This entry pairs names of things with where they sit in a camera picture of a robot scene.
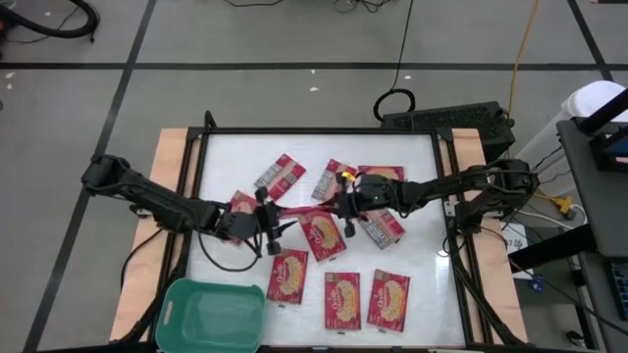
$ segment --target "black stand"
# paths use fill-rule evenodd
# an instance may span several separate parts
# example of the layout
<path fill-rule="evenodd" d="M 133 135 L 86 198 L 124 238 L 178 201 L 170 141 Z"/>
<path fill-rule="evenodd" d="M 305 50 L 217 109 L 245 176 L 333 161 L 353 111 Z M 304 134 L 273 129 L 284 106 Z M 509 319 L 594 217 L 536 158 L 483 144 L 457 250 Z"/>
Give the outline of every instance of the black stand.
<path fill-rule="evenodd" d="M 591 227 L 583 225 L 525 249 L 515 251 L 508 255 L 508 258 L 523 270 L 528 270 L 550 261 L 596 249 L 596 241 L 593 238 Z M 510 270 L 514 274 L 521 271 L 512 265 L 510 265 Z"/>

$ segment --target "cracker box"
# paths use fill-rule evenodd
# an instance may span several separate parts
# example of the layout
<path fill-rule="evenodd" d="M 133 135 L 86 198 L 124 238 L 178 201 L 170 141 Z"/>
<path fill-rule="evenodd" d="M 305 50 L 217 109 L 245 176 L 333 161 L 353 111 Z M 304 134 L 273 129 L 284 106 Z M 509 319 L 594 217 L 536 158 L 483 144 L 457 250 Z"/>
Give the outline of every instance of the cracker box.
<path fill-rule="evenodd" d="M 298 218 L 316 261 L 329 259 L 346 249 L 336 223 L 327 212 L 312 212 Z"/>
<path fill-rule="evenodd" d="M 266 298 L 300 304 L 307 273 L 307 251 L 284 249 L 275 256 Z"/>
<path fill-rule="evenodd" d="M 255 187 L 266 186 L 268 195 L 279 200 L 305 174 L 305 168 L 296 163 L 289 155 L 283 154 L 260 178 Z"/>
<path fill-rule="evenodd" d="M 361 329 L 360 274 L 325 273 L 325 328 Z"/>
<path fill-rule="evenodd" d="M 376 270 L 367 324 L 403 332 L 409 290 L 410 277 Z"/>
<path fill-rule="evenodd" d="M 235 192 L 234 197 L 232 197 L 232 200 L 229 201 L 229 203 L 232 205 L 232 212 L 242 212 L 249 215 L 255 211 L 255 207 L 257 206 L 257 202 L 254 198 L 239 190 Z M 231 239 L 229 242 L 235 245 L 240 245 L 242 240 Z"/>
<path fill-rule="evenodd" d="M 358 173 L 364 173 L 369 175 L 378 175 L 387 177 L 393 180 L 404 181 L 405 172 L 403 167 L 390 167 L 390 166 L 358 166 Z"/>
<path fill-rule="evenodd" d="M 327 168 L 323 171 L 321 178 L 318 180 L 312 197 L 327 201 L 340 190 L 340 185 L 336 182 L 336 173 L 349 172 L 355 176 L 355 168 L 342 164 L 336 160 L 330 159 Z"/>
<path fill-rule="evenodd" d="M 405 229 L 388 210 L 367 211 L 362 216 L 366 221 L 358 219 L 358 222 L 380 249 L 393 245 L 405 234 Z"/>

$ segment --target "white table surface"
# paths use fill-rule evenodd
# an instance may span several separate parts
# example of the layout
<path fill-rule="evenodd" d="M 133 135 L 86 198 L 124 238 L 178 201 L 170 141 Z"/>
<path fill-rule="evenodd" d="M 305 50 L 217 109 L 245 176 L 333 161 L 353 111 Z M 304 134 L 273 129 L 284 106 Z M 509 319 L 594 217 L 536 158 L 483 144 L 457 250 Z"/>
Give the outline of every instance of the white table surface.
<path fill-rule="evenodd" d="M 236 190 L 253 195 L 253 182 L 283 153 L 307 170 L 278 201 L 283 206 L 312 205 L 312 191 L 330 158 L 358 165 L 405 167 L 406 178 L 427 181 L 437 177 L 434 150 L 428 135 L 303 135 L 217 134 L 209 137 L 200 198 L 228 202 Z M 335 261 L 317 263 L 310 252 L 305 290 L 300 305 L 268 302 L 263 344 L 273 346 L 463 346 L 460 310 L 449 258 L 437 252 L 445 238 L 439 201 L 429 203 L 403 220 L 406 234 L 381 250 L 355 223 L 357 233 L 346 239 L 347 250 Z M 336 219 L 339 230 L 344 224 Z M 203 237 L 210 255 L 226 267 L 241 268 L 253 253 L 210 236 Z M 297 224 L 280 239 L 284 248 L 309 250 Z M 266 254 L 245 273 L 227 273 L 213 266 L 192 239 L 187 276 L 199 281 L 256 284 L 266 292 L 273 258 Z M 381 269 L 410 276 L 405 330 L 379 332 L 366 324 L 373 274 Z M 324 273 L 360 273 L 362 330 L 338 334 L 324 326 Z"/>

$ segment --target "green plastic basket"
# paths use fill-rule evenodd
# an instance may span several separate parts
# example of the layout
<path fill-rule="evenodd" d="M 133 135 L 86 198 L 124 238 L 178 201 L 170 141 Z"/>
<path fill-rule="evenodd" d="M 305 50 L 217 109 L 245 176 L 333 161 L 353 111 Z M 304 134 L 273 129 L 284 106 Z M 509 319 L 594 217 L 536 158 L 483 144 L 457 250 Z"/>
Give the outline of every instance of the green plastic basket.
<path fill-rule="evenodd" d="M 265 314 L 257 285 L 182 278 L 168 288 L 155 339 L 167 353 L 252 353 L 260 345 Z"/>

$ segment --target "red cracker box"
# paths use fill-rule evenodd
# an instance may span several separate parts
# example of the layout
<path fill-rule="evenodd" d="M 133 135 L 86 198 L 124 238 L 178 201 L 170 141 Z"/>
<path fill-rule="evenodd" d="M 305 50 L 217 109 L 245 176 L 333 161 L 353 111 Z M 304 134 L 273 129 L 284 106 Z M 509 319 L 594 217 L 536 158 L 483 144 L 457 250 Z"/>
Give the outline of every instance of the red cracker box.
<path fill-rule="evenodd" d="M 404 181 L 405 173 L 403 167 L 387 167 L 387 166 L 358 166 L 358 173 L 378 175 L 394 180 Z"/>
<path fill-rule="evenodd" d="M 235 192 L 234 197 L 232 197 L 232 200 L 229 201 L 229 203 L 232 205 L 232 212 L 242 212 L 249 215 L 253 213 L 255 207 L 257 206 L 257 202 L 254 198 L 239 190 Z M 242 240 L 231 239 L 230 242 L 235 245 L 240 245 Z"/>
<path fill-rule="evenodd" d="M 367 221 L 358 219 L 358 222 L 380 249 L 393 245 L 405 234 L 405 229 L 388 210 L 368 211 L 362 215 Z"/>
<path fill-rule="evenodd" d="M 266 186 L 268 195 L 275 201 L 296 183 L 305 173 L 305 168 L 296 163 L 289 155 L 283 154 L 260 178 L 255 187 Z"/>
<path fill-rule="evenodd" d="M 342 172 L 349 172 L 355 176 L 355 168 L 330 159 L 327 168 L 325 168 L 316 184 L 316 188 L 314 188 L 312 197 L 322 201 L 332 198 L 340 190 L 340 185 L 336 182 L 336 173 Z"/>
<path fill-rule="evenodd" d="M 336 223 L 327 212 L 312 212 L 298 218 L 316 261 L 328 259 L 346 249 Z"/>
<path fill-rule="evenodd" d="M 376 270 L 366 322 L 403 332 L 409 290 L 410 277 Z"/>
<path fill-rule="evenodd" d="M 307 251 L 284 249 L 275 256 L 266 298 L 301 304 L 307 272 Z"/>
<path fill-rule="evenodd" d="M 325 273 L 325 328 L 361 329 L 360 274 Z"/>

